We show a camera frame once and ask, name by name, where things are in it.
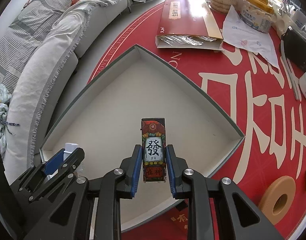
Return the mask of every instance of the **striped cushion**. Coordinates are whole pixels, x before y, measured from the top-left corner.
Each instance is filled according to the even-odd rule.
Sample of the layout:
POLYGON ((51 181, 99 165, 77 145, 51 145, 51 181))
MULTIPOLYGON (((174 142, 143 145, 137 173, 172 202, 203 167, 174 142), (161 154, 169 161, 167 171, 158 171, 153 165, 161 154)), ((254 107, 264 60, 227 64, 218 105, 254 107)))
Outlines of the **striped cushion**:
POLYGON ((0 83, 12 93, 27 61, 72 0, 34 0, 0 40, 0 83))

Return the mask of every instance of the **metal bolt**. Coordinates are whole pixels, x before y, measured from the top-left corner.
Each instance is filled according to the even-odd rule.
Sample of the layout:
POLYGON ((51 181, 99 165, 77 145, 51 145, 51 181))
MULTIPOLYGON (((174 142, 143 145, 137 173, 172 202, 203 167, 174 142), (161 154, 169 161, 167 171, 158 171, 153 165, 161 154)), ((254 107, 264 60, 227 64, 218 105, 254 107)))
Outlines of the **metal bolt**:
POLYGON ((120 168, 117 168, 117 169, 114 170, 115 175, 121 175, 122 173, 123 173, 123 170, 120 169, 120 168))
POLYGON ((231 184, 231 179, 230 178, 223 178, 222 179, 222 182, 224 183, 224 184, 226 184, 226 185, 229 185, 229 184, 231 184))
POLYGON ((85 177, 79 177, 79 178, 77 178, 77 180, 76 180, 76 182, 77 182, 78 184, 83 184, 85 181, 86 181, 86 178, 85 178, 85 177))
POLYGON ((192 170, 192 169, 186 169, 186 170, 184 171, 184 173, 185 173, 186 175, 193 175, 194 170, 192 170))

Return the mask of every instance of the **mahjong-themed lighter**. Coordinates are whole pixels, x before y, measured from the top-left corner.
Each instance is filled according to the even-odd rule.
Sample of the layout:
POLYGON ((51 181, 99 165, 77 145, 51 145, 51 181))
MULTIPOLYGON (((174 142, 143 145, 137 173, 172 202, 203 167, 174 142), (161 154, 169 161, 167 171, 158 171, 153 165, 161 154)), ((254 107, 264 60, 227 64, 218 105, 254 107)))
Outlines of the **mahjong-themed lighter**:
POLYGON ((143 180, 166 181, 165 119, 144 118, 141 123, 143 180))

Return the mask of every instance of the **red tablecloth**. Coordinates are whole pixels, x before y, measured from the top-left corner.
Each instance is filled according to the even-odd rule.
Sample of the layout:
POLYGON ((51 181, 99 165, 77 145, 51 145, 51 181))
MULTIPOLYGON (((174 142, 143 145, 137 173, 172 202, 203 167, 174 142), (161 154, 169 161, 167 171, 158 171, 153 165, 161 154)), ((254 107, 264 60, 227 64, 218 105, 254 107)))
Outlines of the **red tablecloth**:
MULTIPOLYGON (((245 142, 213 176, 230 177, 258 204, 269 185, 288 175, 296 194, 286 216, 276 228, 287 238, 306 214, 306 99, 295 100, 279 52, 280 39, 271 29, 280 70, 260 55, 224 43, 224 52, 204 49, 157 49, 155 35, 163 3, 131 23, 112 43, 94 69, 94 78, 126 49, 139 44, 169 62, 207 93, 246 134, 245 142)), ((213 12, 221 29, 225 15, 213 12)), ((296 77, 303 72, 293 64, 296 77)), ((123 234, 127 239, 186 239, 187 211, 175 208, 123 234)))

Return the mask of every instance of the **gold chinese character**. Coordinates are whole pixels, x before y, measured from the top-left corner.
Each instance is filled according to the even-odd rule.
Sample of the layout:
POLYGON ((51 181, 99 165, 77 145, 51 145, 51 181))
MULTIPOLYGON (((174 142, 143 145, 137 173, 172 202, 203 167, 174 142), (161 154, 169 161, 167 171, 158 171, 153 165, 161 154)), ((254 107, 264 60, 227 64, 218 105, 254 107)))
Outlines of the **gold chinese character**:
POLYGON ((181 214, 178 218, 177 218, 177 220, 180 220, 180 222, 184 222, 185 220, 187 220, 187 218, 184 216, 184 214, 181 214))

